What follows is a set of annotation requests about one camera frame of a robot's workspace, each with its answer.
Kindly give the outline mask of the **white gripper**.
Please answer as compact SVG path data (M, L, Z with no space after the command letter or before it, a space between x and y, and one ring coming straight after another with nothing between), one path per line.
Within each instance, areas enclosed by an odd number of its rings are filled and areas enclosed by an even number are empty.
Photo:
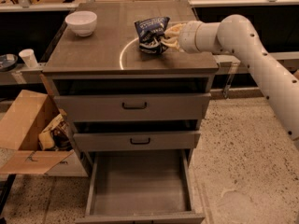
M184 50L187 53L197 53L199 49L196 46L196 34L201 25L202 23L200 21L176 24L164 32L166 36L174 37L163 37L162 44L170 49L178 51Z

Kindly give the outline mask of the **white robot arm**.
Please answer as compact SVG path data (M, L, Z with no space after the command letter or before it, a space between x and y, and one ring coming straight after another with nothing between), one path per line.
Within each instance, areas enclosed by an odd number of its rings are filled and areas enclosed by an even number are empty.
M247 18L230 15L220 22L180 23L168 28L161 41L187 53L235 56L248 68L291 140L299 141L299 80L268 53Z

